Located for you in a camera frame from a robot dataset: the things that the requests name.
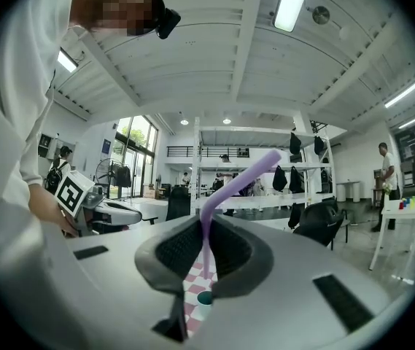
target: black pants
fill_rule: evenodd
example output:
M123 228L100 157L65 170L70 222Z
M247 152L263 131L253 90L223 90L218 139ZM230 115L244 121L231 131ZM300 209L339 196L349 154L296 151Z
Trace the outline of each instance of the black pants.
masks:
M382 193L381 197L381 207L379 209L379 223L378 225L382 225L382 209L384 208L384 199L385 199L385 193ZM389 194L390 200L400 200L400 188L397 186L396 190L392 190ZM389 227L394 228L395 227L395 219L389 220Z

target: ceiling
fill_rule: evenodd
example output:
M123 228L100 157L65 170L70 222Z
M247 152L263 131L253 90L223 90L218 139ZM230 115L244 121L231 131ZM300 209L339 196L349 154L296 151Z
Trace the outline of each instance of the ceiling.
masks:
M392 0L305 0L292 33L272 25L278 0L164 0L182 20L169 38L68 31L55 100L90 123L157 115L172 133L190 122L291 128L297 111L350 131L415 116L415 32ZM324 25L315 7L330 11Z

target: white table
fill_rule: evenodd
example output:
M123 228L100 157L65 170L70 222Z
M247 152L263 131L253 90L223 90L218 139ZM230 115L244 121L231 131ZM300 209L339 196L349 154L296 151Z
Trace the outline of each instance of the white table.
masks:
M408 204L403 210L399 210L398 206L400 205L400 200L393 200L389 201L388 196L384 199L384 208L382 209L382 224L381 224L381 232L379 234L379 239L377 240L376 251L374 252L373 260L371 265L369 266L370 270L373 270L374 265L376 264L377 256L379 254L379 250L382 245L382 238L384 237L384 231L387 226L387 221L389 219L415 219L415 202L414 206L411 207L411 204ZM405 270L403 271L402 278L406 278L406 274L408 273L408 268L410 266L411 260L413 259L413 253L415 250L415 234L414 234L414 241L410 248L410 255L408 256L408 260L406 261Z
M346 186L348 184L353 186L353 202L360 202L360 183L359 180L337 183L337 202L346 201Z

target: railing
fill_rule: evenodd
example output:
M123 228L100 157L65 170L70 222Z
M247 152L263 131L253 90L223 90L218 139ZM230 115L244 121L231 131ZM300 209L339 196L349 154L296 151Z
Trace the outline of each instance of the railing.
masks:
M249 148L204 147L202 157L219 157L228 155L230 158L249 158ZM167 157L192 157L193 147L167 147Z

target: floor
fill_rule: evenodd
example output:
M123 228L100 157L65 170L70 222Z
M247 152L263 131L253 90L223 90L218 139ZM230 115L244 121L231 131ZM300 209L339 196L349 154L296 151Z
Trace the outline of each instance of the floor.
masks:
M157 203L154 200L141 201L141 203L137 204L137 207L141 211L151 211L159 214L159 219L156 222L163 222L166 216L166 204L166 201L158 201ZM378 221L379 210L372 209L369 200L362 200L359 203L347 201L338 203L338 206L339 209L348 211L349 220L353 225L349 226L349 240L347 244L345 243L344 229L342 228L337 233L333 252L380 283L393 300L407 290L414 289L415 285L407 284L394 278L394 276L399 276L405 267L408 250L414 238L414 222L410 220L397 221L395 231L388 230L385 233L384 248L379 253L373 271L370 271L368 267L379 237L378 233L371 232L371 228ZM262 212L258 210L241 210L234 214L234 217L250 221L281 219L288 218L289 216L290 210L287 208L264 209ZM132 225L131 229L141 226L146 225L141 222L137 225ZM213 281L217 280L215 266L212 265L214 262L212 261L213 257L211 257L209 279L204 280L201 277L203 265L200 256L184 282L186 292L185 315L189 335L192 335L197 330L203 319L201 312L198 310L197 294L206 289L211 289ZM410 271L408 272L408 278L415 282L415 253Z

